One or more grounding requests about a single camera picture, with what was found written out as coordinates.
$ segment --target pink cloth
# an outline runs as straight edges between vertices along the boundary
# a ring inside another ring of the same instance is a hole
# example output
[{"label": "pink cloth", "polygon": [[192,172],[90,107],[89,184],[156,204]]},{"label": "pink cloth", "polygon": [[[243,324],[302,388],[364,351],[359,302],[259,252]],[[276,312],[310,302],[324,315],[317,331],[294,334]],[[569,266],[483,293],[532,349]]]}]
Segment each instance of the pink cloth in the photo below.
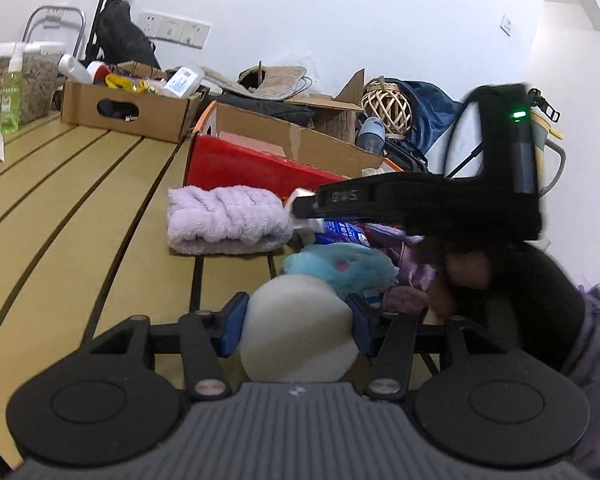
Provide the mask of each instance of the pink cloth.
[{"label": "pink cloth", "polygon": [[382,310],[386,312],[420,314],[428,306],[427,293],[408,285],[394,286],[382,297]]},{"label": "pink cloth", "polygon": [[247,186],[169,190],[167,238],[181,254],[251,254],[285,245],[293,224],[272,192]]}]

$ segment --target white wall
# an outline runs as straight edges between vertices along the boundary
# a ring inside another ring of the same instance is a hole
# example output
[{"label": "white wall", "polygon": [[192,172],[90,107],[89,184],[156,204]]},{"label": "white wall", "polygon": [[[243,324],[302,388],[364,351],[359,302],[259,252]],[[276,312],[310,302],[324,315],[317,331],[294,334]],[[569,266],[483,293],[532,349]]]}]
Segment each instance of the white wall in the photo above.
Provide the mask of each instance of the white wall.
[{"label": "white wall", "polygon": [[[567,165],[544,199],[548,252],[575,283],[600,282],[600,32],[578,5],[546,3],[527,78],[562,113]],[[549,156],[546,176],[557,167]]]},{"label": "white wall", "polygon": [[[212,25],[202,51],[159,43],[165,66],[187,60],[227,76],[259,60],[311,47],[324,92],[337,92],[360,67],[378,75],[426,80],[460,100],[484,83],[520,80],[542,0],[130,0],[141,10],[199,19]],[[42,4],[81,7],[89,22],[97,0],[0,0],[0,41],[18,39]],[[515,32],[500,29],[503,14]],[[463,158],[476,144],[458,146]]]}]

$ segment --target white pillow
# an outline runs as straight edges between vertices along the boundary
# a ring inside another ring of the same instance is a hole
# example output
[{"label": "white pillow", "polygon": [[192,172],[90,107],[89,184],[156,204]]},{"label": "white pillow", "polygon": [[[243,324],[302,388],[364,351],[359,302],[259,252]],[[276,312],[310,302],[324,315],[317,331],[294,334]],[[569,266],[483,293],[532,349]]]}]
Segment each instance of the white pillow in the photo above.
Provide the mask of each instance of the white pillow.
[{"label": "white pillow", "polygon": [[253,381],[337,381],[356,360],[352,313],[320,278],[284,274],[249,301],[240,357]]}]

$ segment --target cardboard box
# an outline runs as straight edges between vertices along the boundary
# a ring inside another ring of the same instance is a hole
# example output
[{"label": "cardboard box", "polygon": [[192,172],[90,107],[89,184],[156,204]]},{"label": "cardboard box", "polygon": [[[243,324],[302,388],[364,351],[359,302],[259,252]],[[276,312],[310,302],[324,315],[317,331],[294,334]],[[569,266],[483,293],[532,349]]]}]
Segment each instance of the cardboard box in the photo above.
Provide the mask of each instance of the cardboard box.
[{"label": "cardboard box", "polygon": [[[144,65],[132,63],[135,73],[141,75]],[[158,94],[126,92],[102,85],[67,81],[62,95],[61,120],[63,123],[83,124],[108,128],[143,137],[178,142],[190,128],[202,96],[193,94],[188,99],[176,99]],[[98,103],[103,100],[133,104],[138,118],[131,121],[103,116]]]},{"label": "cardboard box", "polygon": [[169,75],[153,66],[138,63],[137,61],[125,61],[116,65],[118,68],[127,70],[139,77],[150,77],[151,79],[169,79]]},{"label": "cardboard box", "polygon": [[285,102],[315,109],[314,129],[349,144],[356,142],[356,113],[365,90],[365,69],[358,70],[336,97],[326,94],[295,96]]},{"label": "cardboard box", "polygon": [[219,102],[204,111],[193,131],[184,184],[203,189],[243,184],[285,197],[296,187],[317,189],[384,163],[328,135]]}]

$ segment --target blue cloth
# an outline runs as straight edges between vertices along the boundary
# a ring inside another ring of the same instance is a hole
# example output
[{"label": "blue cloth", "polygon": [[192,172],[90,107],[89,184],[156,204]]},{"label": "blue cloth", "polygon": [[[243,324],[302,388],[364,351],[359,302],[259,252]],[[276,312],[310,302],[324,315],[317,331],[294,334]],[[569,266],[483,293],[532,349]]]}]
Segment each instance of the blue cloth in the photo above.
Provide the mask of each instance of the blue cloth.
[{"label": "blue cloth", "polygon": [[346,242],[308,245],[282,262],[285,274],[309,274],[329,283],[344,300],[368,288],[384,292],[394,284],[397,270],[381,251]]},{"label": "blue cloth", "polygon": [[462,104],[431,83],[393,78],[385,81],[397,84],[408,97],[413,117],[407,140],[422,153],[427,153],[454,122]]}]

